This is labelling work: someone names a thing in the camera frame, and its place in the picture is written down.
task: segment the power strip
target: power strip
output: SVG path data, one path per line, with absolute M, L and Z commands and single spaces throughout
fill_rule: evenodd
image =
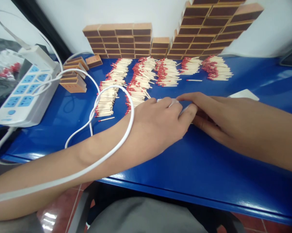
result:
M 22 128 L 38 125 L 60 80 L 51 82 L 51 86 L 40 95 L 33 96 L 33 91 L 41 85 L 41 82 L 55 78 L 59 71 L 58 62 L 56 62 L 54 70 L 41 71 L 35 65 L 32 65 L 1 106 L 0 125 Z

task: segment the plastic bag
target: plastic bag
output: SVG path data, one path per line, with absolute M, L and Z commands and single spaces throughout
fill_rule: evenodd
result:
M 0 79 L 5 81 L 15 81 L 14 74 L 19 72 L 24 58 L 9 49 L 0 52 Z

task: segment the power cord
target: power cord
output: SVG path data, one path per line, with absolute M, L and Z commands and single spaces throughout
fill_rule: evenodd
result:
M 17 127 L 10 127 L 8 129 L 8 131 L 6 132 L 6 134 L 2 137 L 2 139 L 0 140 L 0 148 L 1 146 L 8 140 L 8 138 L 12 135 L 12 133 L 14 131 L 16 131 Z M 6 163 L 0 160 L 0 164 L 1 165 L 16 165 L 18 163 Z
M 30 22 L 28 22 L 36 31 L 38 31 L 38 33 L 45 39 L 45 41 L 50 45 L 50 47 L 52 48 L 52 50 L 54 51 L 59 63 L 60 63 L 60 68 L 61 68 L 61 72 L 52 80 L 49 80 L 49 81 L 46 81 L 44 83 L 42 83 L 42 85 L 40 87 L 43 87 L 45 85 L 48 85 L 47 87 L 45 87 L 42 91 L 40 91 L 39 93 L 35 93 L 36 90 L 33 91 L 33 96 L 37 96 L 39 94 L 42 94 L 47 88 L 50 87 L 50 84 L 51 82 L 54 82 L 56 80 L 59 80 L 61 77 L 62 77 L 62 74 L 64 74 L 65 72 L 69 72 L 69 71 L 79 71 L 79 72 L 82 72 L 84 73 L 86 76 L 88 76 L 92 82 L 95 84 L 96 88 L 97 88 L 97 91 L 98 91 L 98 96 L 95 100 L 95 103 L 94 103 L 94 107 L 90 113 L 90 116 L 89 116 L 89 121 L 83 126 L 81 127 L 80 129 L 78 129 L 77 131 L 75 131 L 66 141 L 65 143 L 65 148 L 68 147 L 68 143 L 69 141 L 71 140 L 71 138 L 76 135 L 78 132 L 80 132 L 81 130 L 83 130 L 87 125 L 90 125 L 90 131 L 91 131 L 91 136 L 93 135 L 93 130 L 92 130 L 92 124 L 91 124 L 91 121 L 94 117 L 94 114 L 95 114 L 95 109 L 97 108 L 97 105 L 100 101 L 100 98 L 101 98 L 101 95 L 102 93 L 104 93 L 105 91 L 109 90 L 110 88 L 119 88 L 121 89 L 122 91 L 125 92 L 125 94 L 127 95 L 129 101 L 130 101 L 130 104 L 131 106 L 133 106 L 133 100 L 130 96 L 130 94 L 128 93 L 128 91 L 123 88 L 122 86 L 118 86 L 118 85 L 113 85 L 113 86 L 109 86 L 105 89 L 103 89 L 102 91 L 100 91 L 97 83 L 95 82 L 95 80 L 87 73 L 87 72 L 84 72 L 82 70 L 79 70 L 79 69 L 68 69 L 68 70 L 63 70 L 63 65 L 61 63 L 61 60 L 57 54 L 57 52 L 55 51 L 54 47 L 52 46 L 52 44 L 50 43 L 50 41 L 34 26 L 32 25 Z M 28 195 L 28 194 L 32 194 L 32 193 L 35 193 L 35 192 L 38 192 L 38 191 L 41 191 L 41 190 L 44 190 L 44 189 L 47 189 L 47 188 L 51 188 L 51 187 L 54 187 L 54 186 L 57 186 L 57 185 L 61 185 L 63 183 L 66 183 L 66 182 L 69 182 L 71 180 L 74 180 L 78 177 L 81 177 L 83 176 L 84 174 L 88 173 L 89 171 L 93 170 L 94 168 L 96 168 L 97 166 L 99 166 L 101 163 L 103 163 L 106 159 L 108 159 L 110 156 L 112 156 L 122 145 L 123 143 L 125 142 L 125 140 L 127 139 L 128 135 L 130 134 L 130 131 L 131 131 L 131 128 L 132 128 L 132 125 L 133 125 L 133 120 L 134 120 L 134 108 L 132 108 L 131 110 L 131 116 L 130 116 L 130 121 L 129 121 L 129 125 L 126 129 L 126 132 L 125 134 L 123 135 L 122 139 L 120 140 L 120 142 L 110 151 L 108 152 L 105 156 L 103 156 L 102 158 L 100 158 L 98 161 L 96 161 L 95 163 L 93 163 L 92 165 L 90 165 L 89 167 L 87 167 L 86 169 L 82 170 L 82 171 L 79 171 L 75 174 L 72 174 L 70 176 L 67 176 L 67 177 L 64 177 L 64 178 L 61 178 L 61 179 L 58 179 L 58 180 L 54 180 L 54 181 L 50 181 L 50 182 L 46 182 L 46 183 L 43 183 L 43 184 L 39 184 L 39 185 L 35 185 L 35 186 L 32 186 L 32 187 L 29 187 L 29 188 L 24 188 L 24 189 L 20 189 L 20 190 L 16 190 L 16 191 L 11 191 L 11 192 L 7 192 L 7 193 L 2 193 L 0 194 L 0 202 L 1 201 L 6 201 L 6 200 L 10 200 L 10 199 L 13 199 L 13 198 L 17 198 L 17 197 L 21 197 L 21 196 L 25 196 L 25 195 Z M 16 128 L 15 127 L 10 127 L 8 132 L 6 133 L 6 135 L 4 136 L 4 138 L 2 138 L 2 140 L 0 141 L 0 147 L 2 146 L 2 144 L 5 142 L 5 140 L 11 135 L 11 133 L 15 130 Z

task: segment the red tile floor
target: red tile floor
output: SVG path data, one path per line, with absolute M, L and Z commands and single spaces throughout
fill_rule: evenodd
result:
M 82 192 L 90 183 L 67 190 L 53 203 L 37 212 L 45 233 L 68 232 Z M 234 215 L 243 223 L 246 233 L 292 233 L 292 227 L 287 225 L 237 213 Z M 220 227 L 218 233 L 226 233 L 226 230 Z

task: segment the blue tabletop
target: blue tabletop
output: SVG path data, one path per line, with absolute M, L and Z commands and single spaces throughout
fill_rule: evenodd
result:
M 187 82 L 188 76 L 182 76 L 178 87 L 154 86 L 149 94 L 155 98 L 176 98 L 182 93 L 201 91 L 207 95 L 229 96 L 249 89 L 261 102 L 292 113 L 291 67 L 277 65 L 277 59 L 225 60 L 234 73 L 227 82 L 207 80 L 207 73 L 201 71 L 190 79 L 203 79 L 203 82 Z M 98 83 L 105 79 L 115 60 L 103 62 L 89 72 Z M 127 82 L 132 78 L 136 62 L 129 66 Z M 27 162 L 63 149 L 67 138 L 88 121 L 94 105 L 97 91 L 88 78 L 86 83 L 85 94 L 70 94 L 59 86 L 41 123 L 22 129 L 2 159 Z M 94 119 L 95 133 L 124 116 L 124 93 L 120 91 L 119 96 L 114 105 L 115 119 L 104 122 Z M 86 128 L 70 143 L 89 136 L 90 130 Z M 292 225 L 292 173 L 239 155 L 193 125 L 182 140 L 158 157 L 102 181 Z

